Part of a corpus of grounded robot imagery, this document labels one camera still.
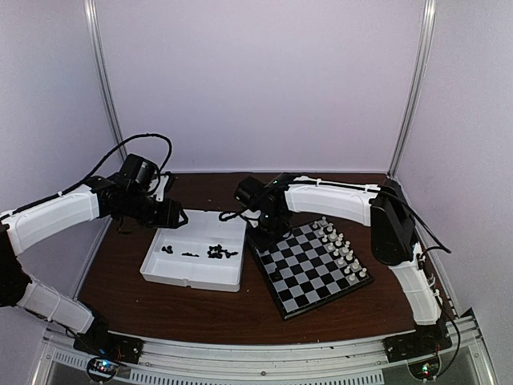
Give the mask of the black king piece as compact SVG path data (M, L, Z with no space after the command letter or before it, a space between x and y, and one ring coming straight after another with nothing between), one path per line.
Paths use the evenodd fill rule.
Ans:
M276 282L276 281L281 280L280 270L275 269L275 270L273 271L273 273L271 274L271 278L272 278L272 281L273 281L273 282Z

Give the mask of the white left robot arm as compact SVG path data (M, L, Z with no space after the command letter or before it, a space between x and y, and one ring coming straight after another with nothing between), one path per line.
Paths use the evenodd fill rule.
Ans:
M110 176L76 185L1 214L1 305L66 327L98 356L115 349L107 320L72 293L93 237L109 220L177 229L188 221L168 197L175 177L134 154Z

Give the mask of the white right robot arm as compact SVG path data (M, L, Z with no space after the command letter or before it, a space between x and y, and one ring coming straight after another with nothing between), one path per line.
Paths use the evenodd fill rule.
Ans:
M442 300L430 287L423 266L427 251L416 231L423 221L406 203L397 182L344 184L285 172L268 183L248 176L237 185L234 197L243 212L257 213L249 238L261 251L289 234L294 213L323 214L369 227L374 259L394 273L412 309L411 347L424 355L447 336Z

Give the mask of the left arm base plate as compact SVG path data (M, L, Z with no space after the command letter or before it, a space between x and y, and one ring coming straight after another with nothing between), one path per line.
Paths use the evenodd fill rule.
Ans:
M137 364L143 351L143 345L142 339L121 334L108 333L106 338L93 338L79 334L75 338L73 348L111 361Z

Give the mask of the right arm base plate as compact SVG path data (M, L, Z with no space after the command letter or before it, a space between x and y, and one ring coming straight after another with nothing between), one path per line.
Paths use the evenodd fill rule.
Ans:
M383 340L389 363L416 359L425 355L434 355L440 350L452 347L451 338L423 334L418 331L398 334Z

